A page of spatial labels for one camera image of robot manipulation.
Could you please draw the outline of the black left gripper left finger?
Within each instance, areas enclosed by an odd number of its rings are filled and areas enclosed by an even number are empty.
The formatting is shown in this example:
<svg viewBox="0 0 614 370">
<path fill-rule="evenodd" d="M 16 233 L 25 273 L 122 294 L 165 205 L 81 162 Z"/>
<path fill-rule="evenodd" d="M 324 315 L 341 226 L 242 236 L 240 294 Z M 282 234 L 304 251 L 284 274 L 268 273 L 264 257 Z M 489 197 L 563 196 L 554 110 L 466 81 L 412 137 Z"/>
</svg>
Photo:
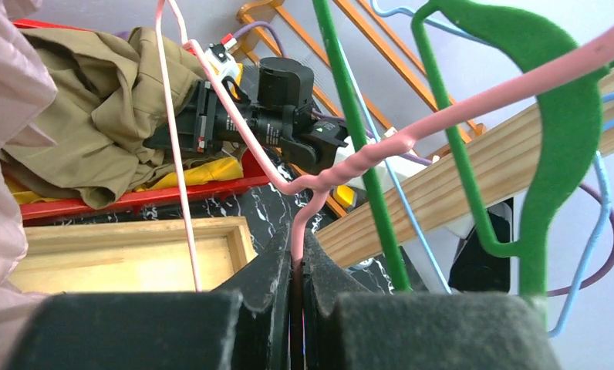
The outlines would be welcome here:
<svg viewBox="0 0 614 370">
<path fill-rule="evenodd" d="M 27 321 L 8 369 L 286 369 L 284 225 L 210 292 L 62 293 Z"/>
</svg>

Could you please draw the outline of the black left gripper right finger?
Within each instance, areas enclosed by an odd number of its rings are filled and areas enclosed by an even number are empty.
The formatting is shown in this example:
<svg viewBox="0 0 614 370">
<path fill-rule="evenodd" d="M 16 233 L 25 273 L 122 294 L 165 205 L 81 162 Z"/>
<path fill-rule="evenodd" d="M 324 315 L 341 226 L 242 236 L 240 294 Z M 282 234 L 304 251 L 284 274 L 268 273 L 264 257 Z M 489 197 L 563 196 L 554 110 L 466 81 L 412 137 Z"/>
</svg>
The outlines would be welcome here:
<svg viewBox="0 0 614 370">
<path fill-rule="evenodd" d="M 305 233 L 310 369 L 558 369 L 539 315 L 502 293 L 371 292 Z"/>
</svg>

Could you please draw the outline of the yellow pleated skirt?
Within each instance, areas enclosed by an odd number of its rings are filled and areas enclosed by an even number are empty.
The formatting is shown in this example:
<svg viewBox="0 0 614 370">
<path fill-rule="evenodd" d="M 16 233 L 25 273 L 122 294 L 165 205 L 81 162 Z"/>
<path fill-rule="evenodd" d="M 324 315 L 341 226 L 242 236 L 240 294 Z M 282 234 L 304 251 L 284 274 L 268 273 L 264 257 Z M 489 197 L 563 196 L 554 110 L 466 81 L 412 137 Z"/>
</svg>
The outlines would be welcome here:
<svg viewBox="0 0 614 370">
<path fill-rule="evenodd" d="M 241 163 L 234 157 L 220 158 L 206 164 L 201 164 L 184 171 L 185 183 L 187 187 L 204 185 L 214 181 L 240 180 L 244 177 L 244 171 Z M 59 197 L 44 197 L 27 189 L 20 184 L 12 175 L 7 175 L 5 184 L 9 188 L 10 193 L 16 199 L 19 205 L 50 203 L 62 199 L 76 198 L 73 194 L 70 196 Z M 160 180 L 139 185 L 134 190 L 128 190 L 127 193 L 142 193 L 148 190 L 164 190 L 172 187 L 177 187 L 177 174 L 170 173 L 162 177 Z"/>
</svg>

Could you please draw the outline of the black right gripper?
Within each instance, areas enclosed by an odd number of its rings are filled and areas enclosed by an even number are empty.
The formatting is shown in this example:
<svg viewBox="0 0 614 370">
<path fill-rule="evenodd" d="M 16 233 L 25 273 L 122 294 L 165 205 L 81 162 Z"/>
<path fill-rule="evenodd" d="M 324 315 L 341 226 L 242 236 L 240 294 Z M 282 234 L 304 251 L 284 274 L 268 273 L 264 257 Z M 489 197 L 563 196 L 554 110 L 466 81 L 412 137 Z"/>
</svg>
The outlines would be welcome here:
<svg viewBox="0 0 614 370">
<path fill-rule="evenodd" d="M 218 97 L 208 81 L 197 83 L 186 106 L 175 116 L 177 143 L 181 152 L 212 154 L 221 144 L 214 144 L 214 121 Z"/>
</svg>

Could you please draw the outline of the light blue wire hanger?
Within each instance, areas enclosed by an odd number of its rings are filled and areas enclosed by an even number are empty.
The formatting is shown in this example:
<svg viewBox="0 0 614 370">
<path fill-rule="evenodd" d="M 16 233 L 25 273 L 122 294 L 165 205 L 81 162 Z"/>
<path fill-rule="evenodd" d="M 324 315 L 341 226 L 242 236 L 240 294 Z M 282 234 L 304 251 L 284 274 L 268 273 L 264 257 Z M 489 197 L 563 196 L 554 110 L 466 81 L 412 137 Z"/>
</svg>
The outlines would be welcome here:
<svg viewBox="0 0 614 370">
<path fill-rule="evenodd" d="M 515 8 L 523 8 L 530 12 L 542 15 L 559 27 L 567 31 L 573 39 L 579 44 L 584 44 L 591 39 L 594 39 L 598 34 L 614 24 L 614 1 L 477 1 L 487 5 L 503 5 L 512 6 Z M 400 41 L 406 42 L 408 50 L 413 51 L 420 57 L 416 51 L 416 46 L 409 30 L 409 17 L 396 16 L 392 20 L 387 20 L 391 25 L 397 28 L 402 28 L 398 31 Z M 388 113 L 390 108 L 397 108 L 398 113 L 390 113 L 390 118 L 396 118 L 394 126 L 402 128 L 409 125 L 414 120 L 418 120 L 421 116 L 428 116 L 430 109 L 421 104 L 419 96 L 412 94 L 400 87 L 400 93 L 406 94 L 404 97 L 398 96 L 398 82 L 389 82 L 389 77 L 397 78 L 397 74 L 389 71 L 388 65 L 381 65 L 380 61 L 373 58 L 379 58 L 379 52 L 370 51 L 369 42 L 362 40 L 360 32 L 353 32 L 350 24 L 344 25 L 344 21 L 336 21 L 339 40 L 346 54 L 349 64 L 352 66 L 354 78 L 361 85 L 361 88 L 370 93 L 371 88 L 377 87 L 380 92 L 373 92 L 373 97 L 380 99 L 380 105 L 386 109 Z M 473 95 L 481 93 L 486 89 L 490 89 L 502 82 L 512 79 L 521 74 L 517 66 L 510 62 L 507 56 L 501 54 L 498 50 L 491 47 L 480 45 L 476 42 L 464 41 L 445 35 L 444 31 L 435 30 L 434 27 L 425 26 L 430 42 L 434 48 L 437 63 L 442 72 L 445 81 L 445 86 L 448 92 L 459 102 Z M 495 127 L 511 116 L 521 112 L 528 105 L 534 103 L 533 98 L 528 98 L 515 103 L 511 106 L 498 110 L 497 112 L 480 115 L 477 118 L 491 128 L 491 131 L 496 130 Z M 570 267 L 581 260 L 580 247 L 586 243 L 591 244 L 594 249 L 599 246 L 606 247 L 606 244 L 612 241 L 612 231 L 610 230 L 610 222 L 605 220 L 600 224 L 600 219 L 595 212 L 598 212 L 599 206 L 588 203 L 589 214 L 586 220 L 579 220 L 578 228 L 575 231 L 577 235 L 572 235 L 573 230 L 566 231 L 561 235 L 561 239 L 555 243 L 560 244 L 564 241 L 564 237 L 570 241 L 571 249 L 567 255 L 568 260 L 565 265 L 564 261 L 557 261 L 550 264 L 552 267 L 563 267 L 566 272 L 570 273 Z M 598 222 L 601 226 L 599 233 L 589 234 L 589 227 L 595 230 L 592 222 Z M 407 242 L 411 243 L 412 239 L 418 238 L 408 237 Z M 434 284 L 432 289 L 440 291 L 440 279 L 437 272 L 432 268 L 429 261 L 428 253 L 423 251 L 422 243 L 415 240 L 411 247 L 420 247 L 420 251 L 415 251 L 414 256 L 421 258 L 418 267 L 423 268 L 425 276 L 423 279 L 429 284 L 430 281 Z"/>
</svg>

